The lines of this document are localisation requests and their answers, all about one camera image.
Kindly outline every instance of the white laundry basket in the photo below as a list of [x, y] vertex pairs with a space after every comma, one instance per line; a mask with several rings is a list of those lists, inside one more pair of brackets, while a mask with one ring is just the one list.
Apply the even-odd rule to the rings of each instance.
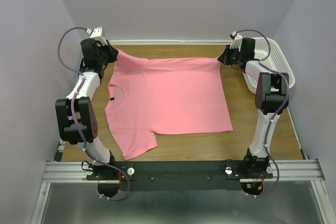
[[[268, 53], [268, 45], [264, 38], [253, 38], [256, 40], [255, 46], [255, 58], [264, 59]], [[272, 39], [268, 38], [271, 45], [271, 54], [267, 60], [264, 60], [262, 64], [276, 70], [281, 73], [287, 73], [289, 75], [289, 88], [292, 88], [295, 84], [295, 77], [290, 69], [288, 62], [282, 53], [279, 45]], [[256, 93], [258, 81], [248, 74], [243, 73], [248, 89], [252, 93]]]

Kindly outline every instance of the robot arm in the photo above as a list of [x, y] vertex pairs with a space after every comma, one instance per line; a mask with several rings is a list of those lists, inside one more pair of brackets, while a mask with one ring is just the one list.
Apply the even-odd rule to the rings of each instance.
[[[269, 161], [266, 148], [268, 150], [270, 148], [276, 123], [283, 109], [288, 106], [288, 102], [273, 119], [271, 117], [285, 100], [287, 87], [279, 74], [269, 71], [265, 66], [260, 64], [259, 60], [255, 58], [254, 50], [254, 39], [242, 38], [240, 34], [236, 34], [232, 44], [226, 46], [224, 53], [218, 60], [225, 65], [238, 65], [242, 72], [258, 80], [255, 96], [258, 121], [253, 141], [246, 156], [253, 162], [263, 159], [265, 162], [260, 163], [266, 165]], [[288, 81], [288, 74], [283, 73], [283, 75]]]
[[118, 51], [111, 47], [108, 40], [102, 36], [102, 28], [95, 28], [89, 39], [81, 42], [83, 61], [80, 66], [78, 82], [72, 92], [65, 98], [56, 101], [56, 114], [59, 134], [62, 140], [83, 149], [84, 142], [72, 118], [70, 101], [82, 83], [85, 82], [77, 93], [75, 99], [75, 112], [78, 123], [88, 141], [86, 149], [96, 159], [104, 163], [113, 163], [112, 153], [103, 146], [98, 138], [98, 125], [91, 104], [91, 99], [104, 76], [104, 70], [108, 63], [117, 60]]

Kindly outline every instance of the metal floor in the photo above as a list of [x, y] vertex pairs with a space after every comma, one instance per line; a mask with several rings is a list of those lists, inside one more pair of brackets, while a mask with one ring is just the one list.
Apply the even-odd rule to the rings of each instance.
[[[265, 183], [265, 190], [273, 182]], [[324, 223], [311, 182], [280, 182], [264, 198], [242, 191], [134, 192], [124, 201], [100, 199], [94, 184], [52, 184], [42, 223], [300, 224]]]

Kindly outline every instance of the white wall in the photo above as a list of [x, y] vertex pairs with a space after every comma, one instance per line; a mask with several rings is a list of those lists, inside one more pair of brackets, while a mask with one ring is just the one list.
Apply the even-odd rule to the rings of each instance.
[[319, 159], [336, 209], [336, 0], [295, 0], [275, 40], [296, 77], [290, 109], [302, 148]]
[[[75, 84], [56, 55], [74, 26], [61, 0], [0, 0], [0, 223], [30, 223], [45, 162], [59, 140], [55, 101]], [[62, 51], [79, 62], [80, 36]]]
[[119, 39], [223, 40], [242, 28], [273, 37], [294, 0], [62, 0], [80, 26]]

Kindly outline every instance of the wooden table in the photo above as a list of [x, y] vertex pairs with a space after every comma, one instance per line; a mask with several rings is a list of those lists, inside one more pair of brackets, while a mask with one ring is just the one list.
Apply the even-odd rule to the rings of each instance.
[[[155, 45], [155, 46], [115, 46], [124, 52], [148, 59], [183, 57], [218, 57], [223, 53], [223, 45]], [[104, 108], [109, 101], [108, 83], [113, 73], [113, 64], [105, 71], [104, 79], [92, 99], [99, 125], [98, 137], [110, 149], [116, 160], [123, 160], [121, 151], [113, 139], [106, 120]], [[257, 110], [252, 94], [240, 71], [230, 66], [221, 66], [223, 89], [234, 128], [233, 132], [203, 133], [185, 135], [156, 135], [158, 146], [133, 161], [205, 161], [243, 159], [250, 146], [257, 124]], [[280, 117], [271, 145], [275, 159], [302, 159], [293, 126], [285, 110]], [[82, 150], [66, 144], [62, 161], [83, 161], [89, 158]]]

